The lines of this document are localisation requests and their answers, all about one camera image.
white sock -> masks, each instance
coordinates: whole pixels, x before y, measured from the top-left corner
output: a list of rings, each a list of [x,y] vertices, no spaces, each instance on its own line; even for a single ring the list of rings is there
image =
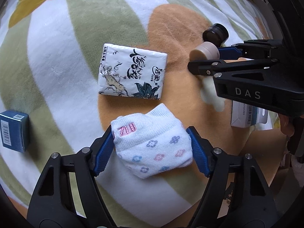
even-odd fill
[[[118,117],[111,127],[118,157],[140,178],[192,163],[190,136],[164,104]]]

plush blanket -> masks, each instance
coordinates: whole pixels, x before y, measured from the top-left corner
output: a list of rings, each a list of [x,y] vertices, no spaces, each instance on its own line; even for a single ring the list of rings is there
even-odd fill
[[[216,96],[212,77],[187,70],[189,52],[214,23],[228,29],[226,46],[271,38],[250,0],[7,0],[1,12],[0,112],[29,114],[31,143],[23,154],[0,145],[0,183],[24,207],[53,152],[90,146],[118,116],[146,113],[162,102],[185,127],[195,126],[234,155],[254,129],[231,127],[231,101]],[[104,43],[166,52],[161,100],[99,95]],[[274,120],[271,114],[263,128]],[[115,153],[97,177],[117,225],[131,227],[170,222],[199,201],[207,181],[195,163],[140,179]],[[71,184],[84,215],[72,174]]]

pink embroidered logo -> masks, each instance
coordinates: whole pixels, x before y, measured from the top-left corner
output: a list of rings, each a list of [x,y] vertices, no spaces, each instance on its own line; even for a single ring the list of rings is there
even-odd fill
[[[154,158],[155,161],[162,161],[163,158],[165,157],[164,154],[157,154]]]
[[[120,130],[120,136],[124,136],[124,135],[128,135],[128,134],[135,132],[136,127],[135,127],[134,122],[131,122],[131,123],[129,123],[128,126],[120,127],[117,130]]]
[[[178,150],[175,157],[181,157],[184,155],[185,152],[186,152],[185,149]]]

small cardboard box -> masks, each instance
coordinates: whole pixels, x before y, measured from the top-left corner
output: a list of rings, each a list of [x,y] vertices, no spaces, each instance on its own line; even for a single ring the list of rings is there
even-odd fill
[[[240,103],[232,102],[231,126],[247,128],[257,123],[267,123],[268,110]]]
[[[6,148],[24,153],[29,144],[28,114],[5,111],[0,113],[1,140]]]

human hand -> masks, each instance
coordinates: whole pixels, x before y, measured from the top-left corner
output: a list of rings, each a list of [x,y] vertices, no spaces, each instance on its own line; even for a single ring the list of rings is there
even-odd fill
[[[292,137],[295,133],[295,128],[293,127],[293,124],[289,122],[289,117],[284,116],[281,114],[278,114],[280,118],[280,124],[281,124],[281,132],[289,137]]]

